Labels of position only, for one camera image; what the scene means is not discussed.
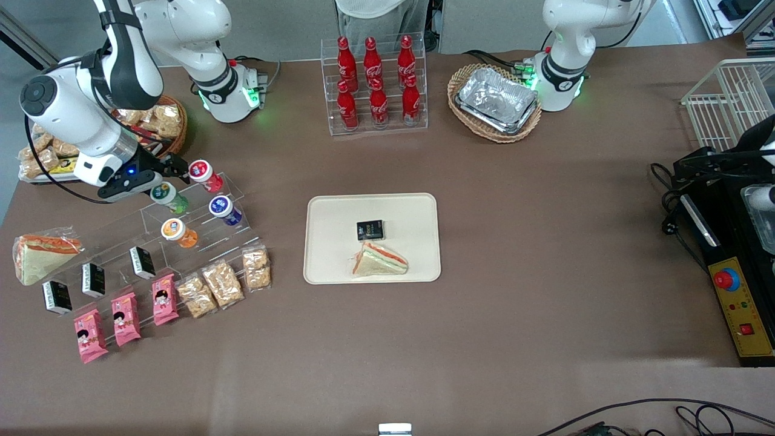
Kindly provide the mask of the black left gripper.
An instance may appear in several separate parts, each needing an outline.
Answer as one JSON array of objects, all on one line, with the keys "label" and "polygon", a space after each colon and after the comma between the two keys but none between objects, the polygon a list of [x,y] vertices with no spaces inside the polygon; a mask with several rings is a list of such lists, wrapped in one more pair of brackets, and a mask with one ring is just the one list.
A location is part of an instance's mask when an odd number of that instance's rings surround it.
[{"label": "black left gripper", "polygon": [[[698,149],[673,163],[674,184],[701,184],[720,177],[744,177],[756,182],[773,184],[773,148],[759,151],[720,153],[715,149]],[[714,168],[724,160],[724,174]]]}]

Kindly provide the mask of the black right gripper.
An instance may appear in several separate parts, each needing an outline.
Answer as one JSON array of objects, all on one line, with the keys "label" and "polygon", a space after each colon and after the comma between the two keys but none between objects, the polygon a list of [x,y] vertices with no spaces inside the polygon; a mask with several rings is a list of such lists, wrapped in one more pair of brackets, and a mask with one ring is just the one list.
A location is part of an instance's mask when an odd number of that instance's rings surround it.
[{"label": "black right gripper", "polygon": [[188,163],[176,154],[167,154],[158,158],[143,147],[137,149],[130,158],[114,174],[114,181],[119,184],[145,184],[156,177],[164,179],[179,179],[186,185],[190,184]]}]

